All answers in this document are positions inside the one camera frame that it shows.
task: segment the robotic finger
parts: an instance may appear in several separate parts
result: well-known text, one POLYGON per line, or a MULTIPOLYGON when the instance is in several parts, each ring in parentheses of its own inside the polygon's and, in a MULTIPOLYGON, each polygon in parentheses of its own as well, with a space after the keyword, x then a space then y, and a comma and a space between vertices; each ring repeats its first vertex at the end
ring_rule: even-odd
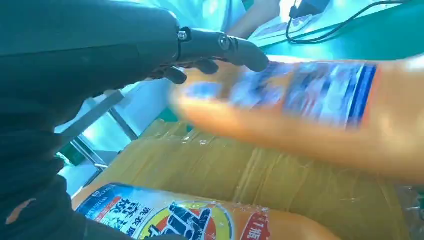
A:
POLYGON ((263 71, 268 65, 267 56, 256 45, 223 32, 183 27, 177 38, 175 66, 167 66, 161 75, 175 84, 182 84, 187 79, 177 67, 197 68, 205 74, 214 74, 219 67, 213 60, 246 66, 254 72, 263 71))
POLYGON ((222 32, 188 27, 178 32, 180 51, 178 62, 193 62, 215 59, 236 66, 245 65, 255 72, 263 71, 268 65, 267 56, 253 43, 222 32))

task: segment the metal screw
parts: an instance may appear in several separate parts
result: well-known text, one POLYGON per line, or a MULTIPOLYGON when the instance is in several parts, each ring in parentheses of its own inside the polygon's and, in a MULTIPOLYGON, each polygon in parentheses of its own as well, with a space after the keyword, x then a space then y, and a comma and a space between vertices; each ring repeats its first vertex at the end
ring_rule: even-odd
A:
POLYGON ((219 37, 219 45, 224 51, 227 51, 230 49, 230 40, 227 36, 222 35, 219 37))
POLYGON ((187 32, 185 32, 185 31, 179 31, 177 36, 178 36, 179 40, 186 40, 187 37, 188 37, 187 32))

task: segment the printed label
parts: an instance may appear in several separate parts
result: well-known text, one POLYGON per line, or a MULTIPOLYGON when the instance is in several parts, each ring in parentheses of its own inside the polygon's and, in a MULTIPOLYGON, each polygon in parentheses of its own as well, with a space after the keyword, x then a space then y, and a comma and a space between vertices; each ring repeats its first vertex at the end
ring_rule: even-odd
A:
POLYGON ((166 234, 188 240, 235 239, 231 217, 220 204, 183 199, 167 204, 168 199, 160 191, 114 183, 94 192, 76 211, 133 239, 166 234))
MULTIPOLYGON (((306 15, 293 19, 290 26, 290 33, 294 33, 302 29, 306 24, 308 24, 312 20, 312 18, 312 15, 306 15)), ((258 30, 256 30, 252 34, 251 38, 260 38, 264 36, 271 37, 277 33, 282 35, 286 33, 287 26, 288 22, 278 22, 263 29, 258 28, 258 30)))
POLYGON ((178 234, 189 240, 233 239, 225 209, 208 202, 173 202, 144 226, 140 239, 178 234))
POLYGON ((244 229, 240 240, 267 240, 271 234, 268 231, 268 217, 259 212, 254 213, 244 229))
MULTIPOLYGON (((330 126, 358 126, 363 118, 376 66, 355 62, 270 62, 262 72, 244 72, 231 87, 230 104, 265 108, 330 126)), ((217 98, 222 84, 197 82, 194 98, 217 98)))

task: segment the black cable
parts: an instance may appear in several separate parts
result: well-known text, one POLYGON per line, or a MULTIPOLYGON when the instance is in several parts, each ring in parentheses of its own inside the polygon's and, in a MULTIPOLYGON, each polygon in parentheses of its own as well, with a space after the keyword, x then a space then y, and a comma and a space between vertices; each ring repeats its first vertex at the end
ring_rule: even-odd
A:
POLYGON ((322 36, 312 38, 312 39, 296 40, 296 39, 293 39, 289 36, 290 25, 292 24, 293 17, 295 17, 297 15, 297 10, 298 10, 298 8, 296 7, 296 1, 295 1, 294 5, 290 9, 290 20, 288 21, 287 28, 285 29, 285 37, 287 38, 287 40, 289 42, 295 43, 295 44, 310 44, 310 43, 318 42, 318 41, 323 40, 323 39, 327 38, 328 36, 334 34, 335 32, 339 31, 346 24, 350 23, 352 20, 354 20, 359 15, 361 15, 362 13, 364 13, 365 11, 367 11, 368 9, 370 9, 372 7, 382 5, 382 4, 406 4, 406 3, 409 3, 409 2, 412 2, 412 0, 393 0, 393 1, 388 0, 388 1, 374 2, 374 3, 366 6, 364 9, 360 10, 358 13, 351 16, 348 20, 340 23, 340 25, 338 25, 336 28, 334 28, 333 30, 327 32, 326 34, 324 34, 322 36))

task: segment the red label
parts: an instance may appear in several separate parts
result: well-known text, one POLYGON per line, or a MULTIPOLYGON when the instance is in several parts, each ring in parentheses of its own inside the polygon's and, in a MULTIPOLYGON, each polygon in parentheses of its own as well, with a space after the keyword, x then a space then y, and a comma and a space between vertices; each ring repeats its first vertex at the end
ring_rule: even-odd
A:
POLYGON ((94 219, 94 221, 96 222, 100 222, 105 215, 109 212, 109 210, 111 210, 111 208, 113 206, 115 206, 115 204, 117 204, 117 202, 119 202, 121 200, 120 196, 116 196, 112 199, 112 201, 110 201, 104 208, 103 210, 98 214, 98 216, 94 219))
POLYGON ((261 212, 257 212, 250 216, 240 240, 267 240, 270 236, 268 217, 261 212))

